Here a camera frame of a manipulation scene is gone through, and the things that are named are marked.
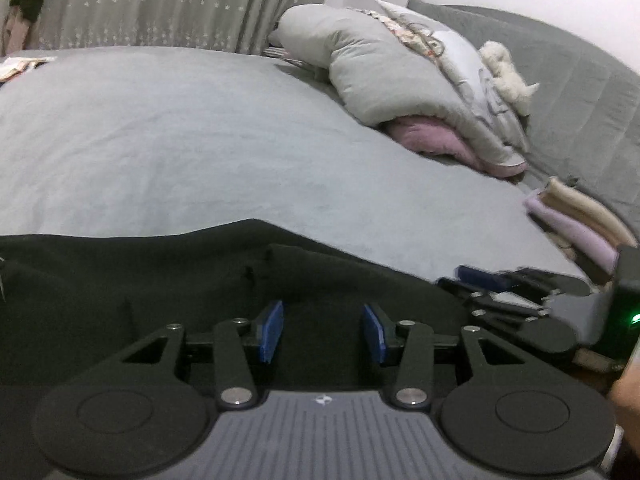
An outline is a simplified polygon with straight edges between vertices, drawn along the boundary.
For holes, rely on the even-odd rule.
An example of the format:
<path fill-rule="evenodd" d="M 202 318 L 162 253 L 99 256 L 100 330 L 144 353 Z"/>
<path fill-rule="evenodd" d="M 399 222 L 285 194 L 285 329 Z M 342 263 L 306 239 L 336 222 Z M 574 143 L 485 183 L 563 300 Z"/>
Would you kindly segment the person right hand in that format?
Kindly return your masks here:
<path fill-rule="evenodd" d="M 615 408 L 617 423 L 623 428 L 626 440 L 636 453 L 639 453 L 640 440 L 639 376 L 639 364 L 631 363 L 608 394 Z"/>

